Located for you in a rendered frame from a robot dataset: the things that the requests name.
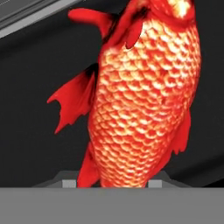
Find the red scaly fish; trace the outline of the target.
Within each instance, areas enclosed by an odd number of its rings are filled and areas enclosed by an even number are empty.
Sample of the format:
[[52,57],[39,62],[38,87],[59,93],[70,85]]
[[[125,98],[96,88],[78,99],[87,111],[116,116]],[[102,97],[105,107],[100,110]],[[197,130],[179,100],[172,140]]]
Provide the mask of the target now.
[[194,0],[129,0],[118,14],[68,16],[102,39],[96,63],[48,99],[60,105],[59,130],[88,117],[77,185],[144,187],[187,146],[201,69]]

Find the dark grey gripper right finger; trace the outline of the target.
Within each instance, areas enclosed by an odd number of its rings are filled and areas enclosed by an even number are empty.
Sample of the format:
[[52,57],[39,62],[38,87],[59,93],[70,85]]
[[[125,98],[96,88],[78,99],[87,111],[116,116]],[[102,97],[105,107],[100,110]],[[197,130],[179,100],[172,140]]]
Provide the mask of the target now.
[[189,185],[178,182],[177,180],[171,179],[165,171],[159,172],[147,183],[149,188],[189,188]]

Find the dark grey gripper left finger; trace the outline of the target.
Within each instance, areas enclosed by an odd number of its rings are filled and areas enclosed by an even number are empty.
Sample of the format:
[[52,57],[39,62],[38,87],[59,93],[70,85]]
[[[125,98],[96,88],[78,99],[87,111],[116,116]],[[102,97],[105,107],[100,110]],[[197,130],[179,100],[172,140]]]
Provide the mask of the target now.
[[60,171],[54,178],[37,184],[36,187],[75,188],[77,184],[77,177],[77,171]]

